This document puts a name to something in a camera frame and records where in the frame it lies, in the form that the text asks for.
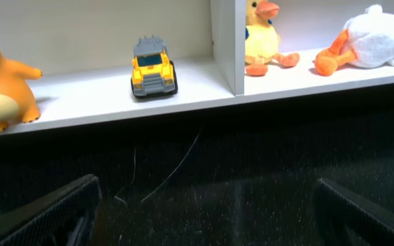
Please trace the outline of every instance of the white plush toy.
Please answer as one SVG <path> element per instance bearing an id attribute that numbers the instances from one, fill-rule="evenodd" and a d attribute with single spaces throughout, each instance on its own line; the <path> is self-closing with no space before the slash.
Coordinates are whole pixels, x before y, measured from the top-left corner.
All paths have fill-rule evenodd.
<path id="1" fill-rule="evenodd" d="M 361 68 L 394 66 L 394 14 L 383 13 L 380 5 L 367 8 L 348 20 L 332 46 L 315 59 L 317 71 L 324 76 L 346 63 Z"/>

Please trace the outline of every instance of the toy truck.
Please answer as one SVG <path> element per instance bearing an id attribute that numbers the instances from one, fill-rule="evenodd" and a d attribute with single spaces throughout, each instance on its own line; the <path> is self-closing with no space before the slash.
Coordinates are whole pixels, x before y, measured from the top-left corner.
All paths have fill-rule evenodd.
<path id="1" fill-rule="evenodd" d="M 168 58 L 166 45 L 161 38 L 140 38 L 133 54 L 131 89 L 136 98 L 177 93 L 174 63 Z"/>

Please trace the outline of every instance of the orange beak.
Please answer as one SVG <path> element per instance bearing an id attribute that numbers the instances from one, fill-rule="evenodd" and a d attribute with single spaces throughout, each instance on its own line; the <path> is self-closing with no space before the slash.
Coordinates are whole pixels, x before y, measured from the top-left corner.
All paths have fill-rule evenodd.
<path id="1" fill-rule="evenodd" d="M 270 3 L 269 1 L 261 1 L 258 3 L 257 6 L 257 16 L 268 20 L 276 15 L 278 15 L 279 12 L 279 6 L 277 6 L 275 3 Z"/>

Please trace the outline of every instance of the plush toy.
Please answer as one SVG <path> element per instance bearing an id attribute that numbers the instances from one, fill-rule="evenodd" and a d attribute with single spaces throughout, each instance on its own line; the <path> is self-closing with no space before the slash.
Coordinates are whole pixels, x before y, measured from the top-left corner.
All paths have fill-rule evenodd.
<path id="1" fill-rule="evenodd" d="M 382 13 L 380 5 L 346 22 L 331 47 L 315 58 L 315 68 L 324 76 L 343 64 L 376 68 L 385 63 L 394 66 L 394 14 Z"/>
<path id="2" fill-rule="evenodd" d="M 39 108 L 25 79 L 39 79 L 42 72 L 18 61 L 6 59 L 0 52 L 0 131 L 10 120 L 33 122 L 40 117 Z"/>
<path id="3" fill-rule="evenodd" d="M 246 73 L 264 76 L 266 63 L 275 59 L 286 67 L 296 66 L 299 54 L 279 53 L 280 37 L 273 28 L 271 18 L 279 12 L 279 7 L 268 0 L 247 0 L 246 7 Z"/>

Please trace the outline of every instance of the black tire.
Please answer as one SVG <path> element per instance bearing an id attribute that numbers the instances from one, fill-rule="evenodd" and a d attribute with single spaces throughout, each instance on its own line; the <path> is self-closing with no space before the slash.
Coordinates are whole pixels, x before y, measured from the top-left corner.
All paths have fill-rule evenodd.
<path id="1" fill-rule="evenodd" d="M 132 79 L 130 79 L 130 85 L 131 85 L 131 93 L 133 94 L 133 96 L 134 96 L 135 98 L 137 98 L 137 99 L 143 98 L 143 96 L 136 96 L 136 95 L 135 95 L 135 91 L 133 91 L 133 80 L 132 80 Z"/>
<path id="2" fill-rule="evenodd" d="M 179 87 L 177 86 L 177 76 L 176 76 L 176 68 L 174 67 L 174 62 L 170 61 L 172 65 L 172 73 L 173 73 L 173 78 L 174 78 L 174 91 L 170 92 L 171 95 L 177 94 L 177 91 L 179 90 Z"/>

